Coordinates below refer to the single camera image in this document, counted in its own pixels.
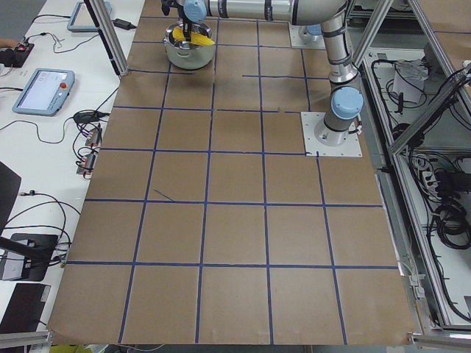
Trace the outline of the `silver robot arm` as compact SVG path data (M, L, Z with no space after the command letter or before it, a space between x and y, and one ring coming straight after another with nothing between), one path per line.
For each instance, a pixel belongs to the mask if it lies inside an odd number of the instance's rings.
M315 137L330 147L347 141L350 126L364 105L360 75L353 63L347 34L347 1L162 2L164 13L170 7L177 9L187 40L191 38L192 27L207 17L289 22L291 45L296 49L324 49L330 66L330 107L314 128Z

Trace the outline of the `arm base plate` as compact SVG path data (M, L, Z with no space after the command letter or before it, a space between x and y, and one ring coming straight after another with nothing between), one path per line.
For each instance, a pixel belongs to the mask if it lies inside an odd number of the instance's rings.
M324 112L301 112L305 154L308 157L362 157L355 124L344 132L333 132L325 126Z
M319 24L310 26L289 25L291 47L295 49L325 49Z

